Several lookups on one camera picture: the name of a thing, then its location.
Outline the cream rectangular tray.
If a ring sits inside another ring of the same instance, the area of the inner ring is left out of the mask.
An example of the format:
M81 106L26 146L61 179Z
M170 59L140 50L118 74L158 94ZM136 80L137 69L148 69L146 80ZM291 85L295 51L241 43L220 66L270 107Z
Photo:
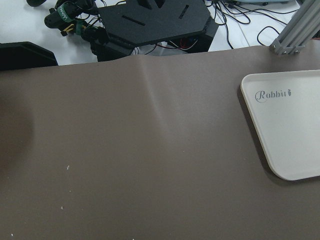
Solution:
M320 72L256 73L240 85L268 166L286 181L320 175Z

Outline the black plate stand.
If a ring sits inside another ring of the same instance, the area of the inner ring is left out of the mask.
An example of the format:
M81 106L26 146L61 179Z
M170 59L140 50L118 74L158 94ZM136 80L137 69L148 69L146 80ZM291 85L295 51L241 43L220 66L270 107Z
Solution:
M219 27L201 0L127 0L99 8L99 15L104 28L90 47L100 62L161 42L187 53L207 52Z

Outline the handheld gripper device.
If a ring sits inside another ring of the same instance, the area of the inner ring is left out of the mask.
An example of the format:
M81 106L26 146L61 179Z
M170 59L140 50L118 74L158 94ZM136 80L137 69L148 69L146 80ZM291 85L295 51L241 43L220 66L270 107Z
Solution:
M102 22L94 0L58 0L49 9L44 24L50 29L58 29L62 36L78 35L90 43L104 44L109 41L104 27L95 24Z

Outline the aluminium frame post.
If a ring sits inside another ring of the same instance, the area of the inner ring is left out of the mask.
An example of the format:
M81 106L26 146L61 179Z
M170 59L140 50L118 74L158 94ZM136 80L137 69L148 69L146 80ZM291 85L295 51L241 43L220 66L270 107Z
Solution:
M269 49L276 55L299 53L320 30L320 2L306 0Z

